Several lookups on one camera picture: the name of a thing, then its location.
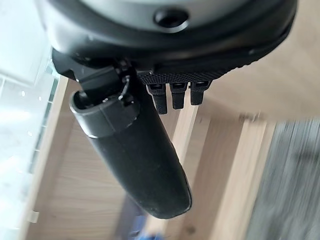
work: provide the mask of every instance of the black handle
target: black handle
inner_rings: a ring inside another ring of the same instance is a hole
[[[128,194],[148,213],[170,219],[191,208],[184,170],[146,87],[129,84],[126,101],[112,96],[89,109],[75,93],[70,107]]]

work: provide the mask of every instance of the black plastic clip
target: black plastic clip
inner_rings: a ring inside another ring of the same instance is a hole
[[[188,87],[187,82],[170,84],[173,109],[183,109],[184,108],[185,92],[187,90],[187,87]]]
[[[148,85],[149,92],[153,96],[155,108],[158,114],[167,114],[167,95],[165,84],[150,84]]]
[[[191,89],[191,105],[200,105],[204,100],[204,92],[210,87],[212,81],[192,82]]]

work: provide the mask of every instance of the gray carpet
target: gray carpet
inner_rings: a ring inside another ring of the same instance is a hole
[[[246,240],[320,240],[320,120],[276,127]]]

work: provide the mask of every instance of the textured grip surface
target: textured grip surface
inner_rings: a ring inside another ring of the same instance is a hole
[[[100,118],[95,124],[110,125],[108,129],[111,130],[106,129],[104,136],[98,132],[89,140],[138,205],[157,218],[173,218],[188,211],[192,205],[188,181],[146,87],[135,80],[130,83],[129,92],[139,102],[137,117],[130,117],[133,119],[131,124],[115,130],[117,122],[110,124],[113,119],[110,115],[116,104],[107,105],[107,101],[99,106],[106,120]],[[88,129],[88,123],[92,125],[92,118],[91,122],[87,121],[90,113],[79,116],[74,104],[72,106],[81,127]]]

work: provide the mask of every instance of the vr controller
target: vr controller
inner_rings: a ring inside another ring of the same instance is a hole
[[[192,205],[158,115],[167,113],[166,84],[174,109],[184,107],[188,86],[190,104],[200,105],[215,79],[283,42],[297,10],[297,0],[38,0],[37,5],[56,70],[83,89],[70,99],[77,121],[128,194],[162,219]]]

